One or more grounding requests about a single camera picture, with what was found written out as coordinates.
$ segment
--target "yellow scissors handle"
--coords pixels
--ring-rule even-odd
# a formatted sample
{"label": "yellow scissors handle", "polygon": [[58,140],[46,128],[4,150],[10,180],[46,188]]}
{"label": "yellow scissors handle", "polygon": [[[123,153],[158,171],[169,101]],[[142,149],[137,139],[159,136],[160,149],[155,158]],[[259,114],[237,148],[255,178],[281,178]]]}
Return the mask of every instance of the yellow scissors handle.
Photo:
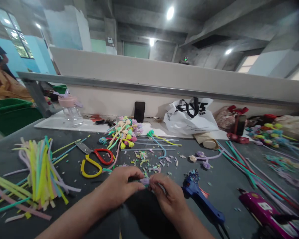
{"label": "yellow scissors handle", "polygon": [[[99,171],[96,173],[96,174],[93,174],[93,175],[90,175],[90,174],[87,174],[85,171],[84,171],[84,165],[85,165],[85,160],[89,161],[91,164],[93,164],[95,167],[97,167],[99,169]],[[90,156],[87,154],[85,156],[85,159],[83,159],[82,161],[82,164],[81,164],[81,174],[86,177],[86,178],[95,178],[97,176],[99,176],[102,172],[102,167],[101,165],[99,165],[97,162],[95,162],[94,160],[92,160],[90,158]]]}

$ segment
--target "red scissors handle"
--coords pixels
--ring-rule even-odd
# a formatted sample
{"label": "red scissors handle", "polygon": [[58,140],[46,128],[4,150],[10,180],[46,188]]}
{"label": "red scissors handle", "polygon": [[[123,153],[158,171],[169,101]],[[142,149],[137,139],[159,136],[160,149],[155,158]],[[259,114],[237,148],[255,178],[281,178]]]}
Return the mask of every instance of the red scissors handle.
{"label": "red scissors handle", "polygon": [[[98,152],[107,152],[110,154],[111,156],[111,159],[109,162],[106,162],[102,157],[101,155],[98,153]],[[110,165],[112,162],[113,162],[113,153],[108,150],[108,149],[94,149],[94,153],[96,154],[96,156],[98,157],[98,159],[101,161],[102,164],[105,164],[105,165]]]}

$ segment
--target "mobile phone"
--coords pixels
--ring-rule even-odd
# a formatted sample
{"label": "mobile phone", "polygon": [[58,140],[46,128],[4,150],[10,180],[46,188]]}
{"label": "mobile phone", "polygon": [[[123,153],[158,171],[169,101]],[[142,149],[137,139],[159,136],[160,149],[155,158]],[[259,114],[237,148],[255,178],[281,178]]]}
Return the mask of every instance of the mobile phone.
{"label": "mobile phone", "polygon": [[234,125],[233,134],[238,136],[243,135],[244,128],[245,128],[245,121],[246,121],[245,115],[235,115],[235,125]]}
{"label": "mobile phone", "polygon": [[143,123],[145,112],[145,102],[136,101],[134,107],[134,119],[137,123]]}

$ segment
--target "scissors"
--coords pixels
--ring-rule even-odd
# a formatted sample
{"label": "scissors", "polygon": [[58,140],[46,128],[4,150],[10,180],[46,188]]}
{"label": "scissors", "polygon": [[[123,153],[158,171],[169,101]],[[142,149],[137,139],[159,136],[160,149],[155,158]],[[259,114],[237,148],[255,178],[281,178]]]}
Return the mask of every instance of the scissors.
{"label": "scissors", "polygon": [[[94,160],[92,160],[92,159],[90,158],[90,154],[91,154],[91,153],[95,153],[95,155],[97,156],[97,158],[98,158],[103,164],[105,164],[105,165],[109,165],[109,164],[111,164],[112,161],[113,161],[113,153],[112,153],[110,150],[108,150],[108,149],[94,149],[94,150],[92,150],[92,149],[90,149],[88,146],[86,146],[84,143],[82,143],[82,142],[80,142],[80,141],[79,141],[79,142],[75,142],[75,144],[77,145],[77,147],[78,147],[79,149],[81,149],[81,150],[86,154],[85,159],[83,159],[82,164],[81,164],[81,174],[82,174],[84,177],[86,177],[86,178],[95,178],[95,177],[99,176],[99,175],[101,174],[101,172],[102,172],[102,166],[99,165],[97,162],[95,162]],[[107,153],[109,153],[109,154],[110,154],[110,157],[111,157],[110,161],[109,161],[109,162],[106,162],[106,161],[101,157],[101,155],[100,155],[98,152],[107,152]],[[87,174],[87,173],[84,171],[84,166],[85,166],[85,161],[86,161],[86,160],[87,160],[88,162],[90,162],[91,164],[93,164],[95,167],[97,167],[97,168],[99,169],[99,171],[98,171],[96,174],[90,175],[90,174]]]}

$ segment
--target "orange sack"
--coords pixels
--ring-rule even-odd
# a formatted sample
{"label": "orange sack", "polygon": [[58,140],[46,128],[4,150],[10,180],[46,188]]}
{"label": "orange sack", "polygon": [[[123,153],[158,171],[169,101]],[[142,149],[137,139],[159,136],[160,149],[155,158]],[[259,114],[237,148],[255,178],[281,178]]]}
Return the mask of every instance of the orange sack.
{"label": "orange sack", "polygon": [[32,100],[28,90],[0,68],[0,100],[6,98]]}

